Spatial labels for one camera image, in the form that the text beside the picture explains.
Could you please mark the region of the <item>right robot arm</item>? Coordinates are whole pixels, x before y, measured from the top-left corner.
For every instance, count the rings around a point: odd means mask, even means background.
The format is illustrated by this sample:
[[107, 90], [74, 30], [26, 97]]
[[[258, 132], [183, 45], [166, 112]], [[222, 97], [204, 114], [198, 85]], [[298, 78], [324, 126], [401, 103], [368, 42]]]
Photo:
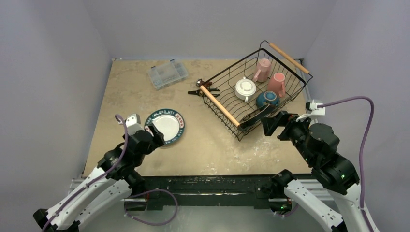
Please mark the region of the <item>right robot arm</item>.
[[332, 196], [339, 211], [319, 200], [288, 170], [272, 178], [270, 196], [293, 200], [327, 232], [377, 232], [361, 197], [359, 175], [354, 165], [337, 152], [339, 138], [330, 126], [310, 121], [310, 118], [301, 120], [299, 115], [286, 111], [261, 119], [265, 136], [271, 136], [278, 127], [284, 128], [277, 138], [293, 144], [311, 168], [313, 177]]

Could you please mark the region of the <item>white two-handled soup cup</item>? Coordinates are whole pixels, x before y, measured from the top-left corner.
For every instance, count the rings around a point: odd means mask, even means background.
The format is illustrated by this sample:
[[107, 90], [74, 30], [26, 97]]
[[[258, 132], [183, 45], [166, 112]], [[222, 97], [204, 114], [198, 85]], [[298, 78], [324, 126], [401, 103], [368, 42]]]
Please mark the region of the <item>white two-handled soup cup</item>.
[[236, 82], [234, 90], [235, 95], [239, 99], [244, 102], [249, 102], [252, 96], [256, 93], [256, 84], [252, 80], [243, 77]]

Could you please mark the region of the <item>red black lacquer plate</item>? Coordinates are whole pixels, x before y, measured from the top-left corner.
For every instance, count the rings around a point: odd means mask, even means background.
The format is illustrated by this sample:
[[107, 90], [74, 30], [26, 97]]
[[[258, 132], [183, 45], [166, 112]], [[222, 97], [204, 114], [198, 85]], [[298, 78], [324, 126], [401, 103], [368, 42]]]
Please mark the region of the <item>red black lacquer plate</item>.
[[254, 124], [258, 123], [261, 118], [273, 113], [276, 111], [278, 106], [274, 104], [264, 104], [263, 106], [259, 107], [257, 110], [245, 115], [240, 120], [239, 129], [242, 131], [247, 130], [249, 127], [253, 126]]

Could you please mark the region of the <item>green rimmed white plate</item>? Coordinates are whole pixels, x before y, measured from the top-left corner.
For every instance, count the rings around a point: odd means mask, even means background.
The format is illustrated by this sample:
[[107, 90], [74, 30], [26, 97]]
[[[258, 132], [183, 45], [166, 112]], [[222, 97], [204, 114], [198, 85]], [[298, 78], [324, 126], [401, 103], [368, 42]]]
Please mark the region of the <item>green rimmed white plate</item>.
[[145, 120], [145, 126], [148, 124], [153, 124], [163, 134], [165, 146], [177, 143], [185, 131], [185, 120], [182, 114], [169, 108], [151, 113]]

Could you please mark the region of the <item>salmon pink mug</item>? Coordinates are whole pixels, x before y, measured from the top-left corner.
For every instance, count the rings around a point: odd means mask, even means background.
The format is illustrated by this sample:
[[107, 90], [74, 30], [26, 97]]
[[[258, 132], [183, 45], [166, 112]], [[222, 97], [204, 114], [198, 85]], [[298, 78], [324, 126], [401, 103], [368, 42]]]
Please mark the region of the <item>salmon pink mug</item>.
[[266, 90], [275, 92], [280, 98], [284, 97], [286, 95], [285, 75], [280, 72], [273, 74]]

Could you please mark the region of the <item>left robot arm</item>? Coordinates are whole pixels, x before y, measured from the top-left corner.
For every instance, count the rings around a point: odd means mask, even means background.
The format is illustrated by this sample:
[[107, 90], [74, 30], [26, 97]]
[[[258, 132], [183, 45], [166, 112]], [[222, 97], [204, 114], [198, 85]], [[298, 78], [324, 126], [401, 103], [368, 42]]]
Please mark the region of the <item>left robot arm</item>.
[[106, 152], [91, 174], [66, 198], [34, 213], [44, 232], [81, 232], [121, 199], [144, 193], [145, 180], [135, 168], [142, 164], [145, 155], [165, 144], [163, 134], [148, 124], [126, 139], [127, 143]]

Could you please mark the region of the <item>light pink faceted mug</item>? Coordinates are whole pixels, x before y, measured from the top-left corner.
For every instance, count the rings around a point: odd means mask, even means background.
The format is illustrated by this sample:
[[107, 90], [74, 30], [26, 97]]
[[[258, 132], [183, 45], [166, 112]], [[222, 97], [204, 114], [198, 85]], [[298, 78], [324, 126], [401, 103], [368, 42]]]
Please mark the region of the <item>light pink faceted mug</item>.
[[256, 65], [253, 82], [265, 82], [268, 79], [270, 70], [271, 61], [266, 58], [260, 59]]

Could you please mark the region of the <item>brown bowl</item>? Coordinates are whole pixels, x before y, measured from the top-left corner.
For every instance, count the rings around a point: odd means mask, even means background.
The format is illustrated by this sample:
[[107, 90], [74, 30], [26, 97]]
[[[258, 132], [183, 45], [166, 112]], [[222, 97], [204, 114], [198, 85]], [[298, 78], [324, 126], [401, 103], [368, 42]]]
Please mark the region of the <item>brown bowl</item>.
[[266, 105], [273, 105], [274, 107], [280, 104], [279, 96], [273, 91], [264, 91], [260, 93], [256, 98], [256, 106], [258, 109], [262, 109]]

